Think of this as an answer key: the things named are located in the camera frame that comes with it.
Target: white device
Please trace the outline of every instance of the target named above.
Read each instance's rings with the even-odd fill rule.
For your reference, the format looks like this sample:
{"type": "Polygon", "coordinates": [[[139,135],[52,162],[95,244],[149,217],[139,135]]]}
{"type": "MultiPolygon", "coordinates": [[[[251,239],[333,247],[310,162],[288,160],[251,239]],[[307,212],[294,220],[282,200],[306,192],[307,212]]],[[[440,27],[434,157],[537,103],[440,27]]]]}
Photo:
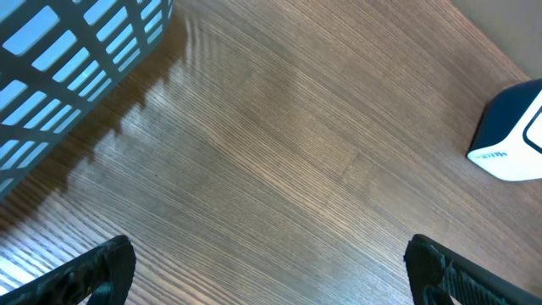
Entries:
{"type": "Polygon", "coordinates": [[[507,181],[542,178],[542,80],[501,92],[485,109],[467,157],[507,181]]]}

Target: laminate flooring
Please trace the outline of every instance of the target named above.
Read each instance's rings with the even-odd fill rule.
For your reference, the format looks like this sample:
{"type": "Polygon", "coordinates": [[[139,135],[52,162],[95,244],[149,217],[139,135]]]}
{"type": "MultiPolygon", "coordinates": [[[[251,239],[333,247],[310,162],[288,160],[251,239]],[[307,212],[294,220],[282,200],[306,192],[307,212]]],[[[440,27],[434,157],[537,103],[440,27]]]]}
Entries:
{"type": "Polygon", "coordinates": [[[412,304],[423,233],[541,295],[542,185],[465,158],[527,79],[450,0],[177,0],[0,203],[0,292],[126,234],[129,304],[412,304]]]}

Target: laundry basket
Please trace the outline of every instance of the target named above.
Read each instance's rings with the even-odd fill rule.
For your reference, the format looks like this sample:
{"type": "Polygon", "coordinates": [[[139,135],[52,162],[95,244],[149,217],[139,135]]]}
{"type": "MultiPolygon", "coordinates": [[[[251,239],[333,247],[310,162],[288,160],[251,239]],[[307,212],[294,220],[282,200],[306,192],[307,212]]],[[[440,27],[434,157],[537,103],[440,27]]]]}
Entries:
{"type": "Polygon", "coordinates": [[[0,200],[163,37],[171,0],[0,0],[0,200]]]}

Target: wood grain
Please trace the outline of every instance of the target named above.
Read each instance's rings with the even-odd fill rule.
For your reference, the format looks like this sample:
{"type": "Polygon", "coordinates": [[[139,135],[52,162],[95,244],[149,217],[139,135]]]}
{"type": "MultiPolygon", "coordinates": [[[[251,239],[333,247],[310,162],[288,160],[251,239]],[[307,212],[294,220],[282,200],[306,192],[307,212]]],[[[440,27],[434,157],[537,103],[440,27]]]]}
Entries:
{"type": "Polygon", "coordinates": [[[126,234],[128,303],[409,304],[424,233],[541,295],[540,182],[464,157],[527,79],[449,1],[177,1],[0,203],[0,292],[126,234]]]}

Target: light blue laundry basket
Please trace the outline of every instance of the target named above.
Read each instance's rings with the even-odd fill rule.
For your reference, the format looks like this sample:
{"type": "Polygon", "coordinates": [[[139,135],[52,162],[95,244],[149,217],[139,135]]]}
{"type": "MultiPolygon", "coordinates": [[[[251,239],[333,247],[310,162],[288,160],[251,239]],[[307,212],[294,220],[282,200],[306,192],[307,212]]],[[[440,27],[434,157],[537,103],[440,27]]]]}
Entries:
{"type": "Polygon", "coordinates": [[[0,0],[0,201],[162,40],[172,0],[0,0]]]}

